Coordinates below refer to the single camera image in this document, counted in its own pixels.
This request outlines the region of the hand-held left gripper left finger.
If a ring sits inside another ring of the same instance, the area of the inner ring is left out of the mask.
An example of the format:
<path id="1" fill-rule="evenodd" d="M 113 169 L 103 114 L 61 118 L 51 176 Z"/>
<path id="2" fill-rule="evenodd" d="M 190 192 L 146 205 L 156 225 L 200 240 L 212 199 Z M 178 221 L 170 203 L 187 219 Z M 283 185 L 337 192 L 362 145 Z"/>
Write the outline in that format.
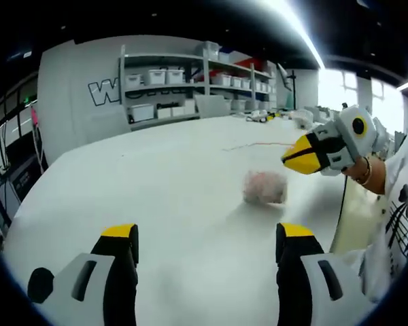
<path id="1" fill-rule="evenodd" d="M 34 269 L 30 300 L 53 325 L 135 325 L 138 263 L 138 226 L 112 226 L 58 274 Z"/>

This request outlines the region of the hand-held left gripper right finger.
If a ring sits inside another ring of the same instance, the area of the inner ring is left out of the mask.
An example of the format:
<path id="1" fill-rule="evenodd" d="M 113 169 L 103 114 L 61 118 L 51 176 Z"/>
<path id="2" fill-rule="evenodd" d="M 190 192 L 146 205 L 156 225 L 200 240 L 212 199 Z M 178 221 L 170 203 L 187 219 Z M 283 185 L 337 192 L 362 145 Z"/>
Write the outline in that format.
<path id="1" fill-rule="evenodd" d="M 356 273 L 303 225 L 278 223 L 278 325 L 358 325 L 375 307 Z"/>

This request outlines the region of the person's right hand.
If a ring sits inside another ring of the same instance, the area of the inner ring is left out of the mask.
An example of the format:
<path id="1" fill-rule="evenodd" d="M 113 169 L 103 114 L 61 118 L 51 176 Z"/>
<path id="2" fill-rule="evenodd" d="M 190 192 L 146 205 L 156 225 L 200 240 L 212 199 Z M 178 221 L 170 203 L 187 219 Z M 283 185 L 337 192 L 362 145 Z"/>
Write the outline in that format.
<path id="1" fill-rule="evenodd" d="M 371 170 L 369 159 L 363 156 L 357 158 L 353 166 L 344 168 L 341 172 L 358 184 L 365 185 L 369 182 Z"/>

